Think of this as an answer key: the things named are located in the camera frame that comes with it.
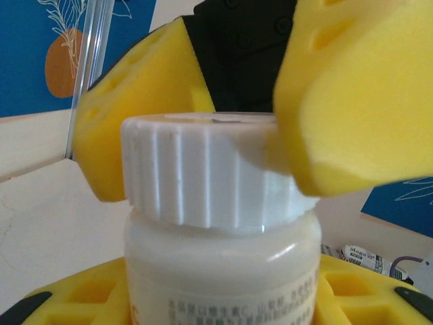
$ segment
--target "bottle label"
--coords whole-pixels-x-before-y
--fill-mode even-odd
[[[319,266],[281,288],[256,295],[215,297],[167,288],[129,268],[134,325],[307,325]]]

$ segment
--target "ribbed bottle cap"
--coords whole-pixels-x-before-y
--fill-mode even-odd
[[[122,125],[124,186],[143,214],[201,228],[263,228],[295,220],[317,198],[283,166],[272,114],[140,116]]]

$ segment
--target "yellow foam holder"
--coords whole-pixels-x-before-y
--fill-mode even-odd
[[[305,194],[433,175],[432,12],[431,0],[298,1],[274,109]]]
[[[124,200],[120,126],[144,114],[213,112],[183,18],[138,42],[78,103],[72,150],[101,201]]]
[[[322,255],[311,325],[431,324],[395,293],[396,287],[415,290],[404,282]],[[29,297],[43,292],[52,295],[23,325],[134,324],[123,258],[40,288]]]

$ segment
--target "white plastic bottle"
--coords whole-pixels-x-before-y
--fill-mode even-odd
[[[317,199],[272,171],[283,156],[277,139],[271,114],[124,122],[134,324],[310,324],[321,252]]]

